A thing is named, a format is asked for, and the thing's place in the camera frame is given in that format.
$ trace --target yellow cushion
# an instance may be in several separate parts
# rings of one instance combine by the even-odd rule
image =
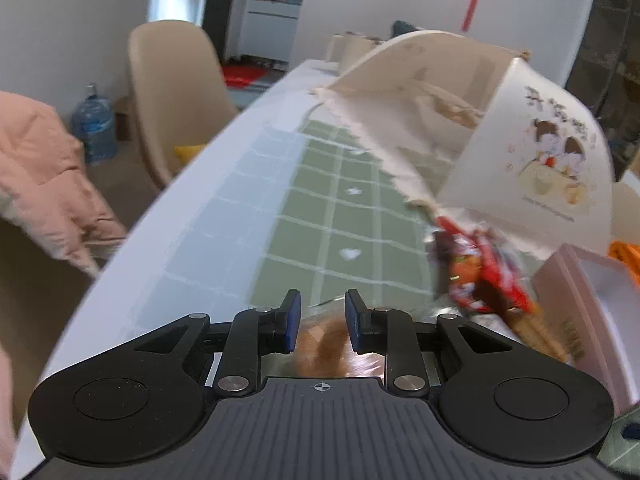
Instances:
[[[196,146],[176,146],[174,148],[175,156],[180,159],[182,166],[189,164],[204,148],[206,144],[198,144]]]

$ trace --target red mat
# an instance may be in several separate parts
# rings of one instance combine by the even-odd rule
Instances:
[[[231,65],[223,66],[226,85],[231,88],[245,88],[260,79],[268,70],[257,66]]]

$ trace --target pink box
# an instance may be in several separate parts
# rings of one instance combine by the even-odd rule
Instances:
[[[640,289],[625,264],[562,245],[532,278],[549,329],[599,380],[616,415],[640,400]]]

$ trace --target gray ribbed panel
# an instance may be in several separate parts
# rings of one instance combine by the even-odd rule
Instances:
[[[151,462],[88,468],[54,459],[34,480],[595,480],[590,458],[550,468],[505,465],[461,446],[426,403],[387,394],[376,379],[269,379],[223,400],[187,444]]]

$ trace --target cartoon child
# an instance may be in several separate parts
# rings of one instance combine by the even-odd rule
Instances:
[[[550,121],[539,121],[537,119],[533,121],[533,126],[536,128],[536,142],[538,144],[536,160],[545,166],[554,168],[558,161],[556,150],[560,142],[558,126]]]
[[[577,180],[578,175],[582,170],[584,159],[584,150],[580,141],[575,137],[569,137],[564,144],[562,173],[574,180]]]

